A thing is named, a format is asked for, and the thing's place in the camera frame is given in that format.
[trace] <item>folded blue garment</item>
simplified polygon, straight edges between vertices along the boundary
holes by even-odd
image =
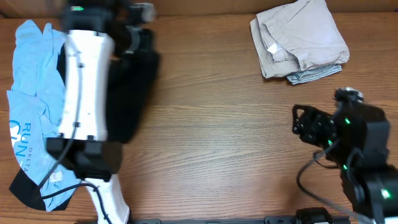
[[[293,72],[287,75],[287,79],[293,84],[306,83],[340,72],[340,64],[324,65],[318,68],[306,70],[303,72]]]
[[[7,91],[10,107],[11,141],[21,169],[36,184],[55,163],[45,150],[45,138],[58,136],[65,85],[57,71],[64,34],[47,24],[43,34],[32,20],[16,32],[12,61],[14,84]],[[59,165],[40,193],[49,195],[80,182],[70,170]],[[73,190],[44,200],[52,211],[69,199]]]

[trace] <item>clothing tag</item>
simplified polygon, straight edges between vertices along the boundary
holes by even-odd
[[[271,54],[275,54],[276,52],[278,52],[278,50],[282,48],[283,47],[280,46],[278,43],[274,43],[267,49],[267,51],[270,52]]]
[[[62,172],[52,173],[49,182],[58,182],[62,180]]]

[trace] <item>black garment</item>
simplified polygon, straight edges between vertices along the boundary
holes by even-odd
[[[108,141],[127,143],[132,138],[138,128],[147,92],[157,76],[160,57],[152,49],[153,34],[147,29],[142,33],[140,46],[134,55],[123,55],[120,60],[111,62],[106,95]],[[58,56],[57,70],[65,83],[63,47]],[[37,185],[21,169],[9,190],[26,206],[45,210],[43,200],[31,200],[36,187]],[[69,201],[70,199],[55,210],[65,210]]]

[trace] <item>folded clothes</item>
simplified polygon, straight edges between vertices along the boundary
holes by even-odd
[[[64,41],[64,34],[53,30],[51,24],[41,33],[32,20],[23,23],[16,32],[14,84],[7,91],[11,142],[18,164],[35,184],[42,181],[55,163],[45,150],[44,141],[58,136],[65,85],[57,72],[57,60]],[[79,182],[72,171],[58,166],[40,193],[49,195]],[[45,199],[46,211],[62,205],[73,193],[74,190],[69,190]]]
[[[257,14],[250,25],[265,78],[295,73],[290,78],[294,83],[308,82],[339,72],[338,64],[349,59],[348,47],[325,0],[278,6]],[[302,76],[296,73],[309,70],[313,71]]]
[[[293,85],[296,85],[299,83],[306,83],[318,80],[320,78],[332,75],[340,71],[341,71],[341,65],[333,64],[333,65],[324,65],[322,67],[310,69],[303,72],[294,72],[291,73],[290,75],[287,75],[286,77]]]

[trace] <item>wooden surface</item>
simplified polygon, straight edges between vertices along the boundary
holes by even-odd
[[[398,166],[398,14],[337,13],[350,49],[343,71],[292,86],[264,80],[249,28],[253,15],[161,17],[149,27],[162,54],[160,78],[134,140],[124,147],[123,195],[135,218],[260,218],[321,206],[301,193],[297,171],[318,148],[292,134],[295,103],[334,111],[336,87],[352,86],[392,124],[390,162]],[[96,218],[85,189],[64,212],[39,212],[9,191],[19,170],[9,135],[6,90],[14,31],[0,23],[0,223],[73,223]],[[51,20],[36,20],[43,28]],[[349,206],[338,171],[312,167],[303,184]]]
[[[0,12],[9,18],[41,18],[59,15],[66,0],[0,0]],[[151,2],[161,16],[251,14],[295,0],[135,0]],[[398,0],[326,0],[331,12],[391,12]]]

